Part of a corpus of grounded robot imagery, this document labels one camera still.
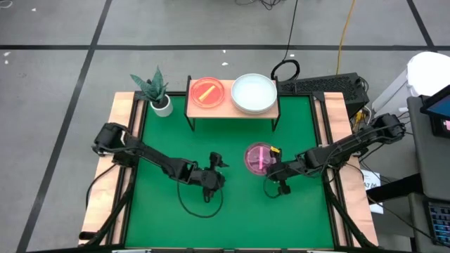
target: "wooden shelf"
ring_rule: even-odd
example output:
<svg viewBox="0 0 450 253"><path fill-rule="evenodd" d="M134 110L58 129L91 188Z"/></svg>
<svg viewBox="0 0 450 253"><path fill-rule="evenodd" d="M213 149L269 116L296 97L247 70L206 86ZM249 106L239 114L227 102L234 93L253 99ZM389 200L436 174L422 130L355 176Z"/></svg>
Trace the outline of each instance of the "wooden shelf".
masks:
<svg viewBox="0 0 450 253"><path fill-rule="evenodd" d="M197 80L191 80L189 90ZM224 85L224 100L213 108L202 108L195 104L193 98L188 96L186 116L189 118L246 118L246 119L276 119L278 117L278 101L267 112L259 115L246 114L239 110L231 99L231 86L234 80L220 80Z"/></svg>

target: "yellow object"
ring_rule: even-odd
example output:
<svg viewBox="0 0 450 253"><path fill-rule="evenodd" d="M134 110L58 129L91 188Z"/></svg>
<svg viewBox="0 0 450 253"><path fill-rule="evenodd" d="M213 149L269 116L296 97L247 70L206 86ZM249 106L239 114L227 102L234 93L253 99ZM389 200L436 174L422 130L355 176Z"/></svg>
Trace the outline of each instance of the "yellow object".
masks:
<svg viewBox="0 0 450 253"><path fill-rule="evenodd" d="M358 130L356 128L359 126L359 122L363 121L365 118L366 118L366 115L362 111L357 112L356 120L355 120L355 123L353 126L353 131Z"/></svg>
<svg viewBox="0 0 450 253"><path fill-rule="evenodd" d="M350 21L350 17L352 16L352 12L353 12L353 7L354 7L354 3L356 2L356 0L352 1L352 6L350 7L350 11L349 14L347 16L347 20L345 21L345 25L344 25L344 29L342 31L342 35L340 37L340 43L339 43L339 51L337 51L337 67L336 67L336 74L339 74L339 68L340 68L340 53L342 50L342 44L344 43L344 38L345 38L345 32L347 31L347 26L349 24Z"/></svg>
<svg viewBox="0 0 450 253"><path fill-rule="evenodd" d="M274 152L277 152L277 153L280 152L280 150L278 148L275 148L275 147L272 147L272 146L270 147L270 150L272 150Z"/></svg>
<svg viewBox="0 0 450 253"><path fill-rule="evenodd" d="M211 93L212 90L214 90L216 88L215 85L211 86L207 91L204 92L204 94L202 94L198 100L200 100L201 102L204 101L204 99Z"/></svg>

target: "pink stick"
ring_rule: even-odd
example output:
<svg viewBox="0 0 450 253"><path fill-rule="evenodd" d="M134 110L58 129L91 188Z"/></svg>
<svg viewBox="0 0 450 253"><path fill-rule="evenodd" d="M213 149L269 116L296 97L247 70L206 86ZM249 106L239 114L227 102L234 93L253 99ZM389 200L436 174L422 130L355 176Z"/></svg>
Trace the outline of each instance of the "pink stick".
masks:
<svg viewBox="0 0 450 253"><path fill-rule="evenodd" d="M262 147L259 147L259 169L262 169Z"/></svg>

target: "succulent plant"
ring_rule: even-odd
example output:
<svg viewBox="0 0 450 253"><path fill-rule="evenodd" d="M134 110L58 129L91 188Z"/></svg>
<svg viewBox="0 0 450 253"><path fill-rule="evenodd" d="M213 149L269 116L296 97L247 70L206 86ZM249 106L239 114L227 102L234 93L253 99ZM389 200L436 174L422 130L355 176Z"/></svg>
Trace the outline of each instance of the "succulent plant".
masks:
<svg viewBox="0 0 450 253"><path fill-rule="evenodd" d="M162 74L159 67L156 67L155 75L152 80L143 81L140 77L131 74L133 81L141 87L143 96L140 99L150 100L154 103L160 103L166 94L166 87L168 85L164 84L162 79Z"/></svg>

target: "yellow cable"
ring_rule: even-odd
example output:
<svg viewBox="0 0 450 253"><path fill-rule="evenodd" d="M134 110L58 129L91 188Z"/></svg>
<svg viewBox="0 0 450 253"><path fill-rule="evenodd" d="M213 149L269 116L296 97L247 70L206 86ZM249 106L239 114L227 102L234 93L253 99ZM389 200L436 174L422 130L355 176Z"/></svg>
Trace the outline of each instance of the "yellow cable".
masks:
<svg viewBox="0 0 450 253"><path fill-rule="evenodd" d="M350 7L350 11L349 14L347 16L347 20L345 21L345 25L344 25L344 29L342 31L342 35L340 37L340 43L339 43L339 51L337 52L337 68L336 68L336 75L339 74L339 67L340 67L340 53L342 50L342 44L344 43L344 38L345 38L345 32L347 31L347 26L349 24L350 21L350 17L352 16L352 12L353 12L353 7L354 7L354 3L356 2L356 0L352 1L352 6Z"/></svg>

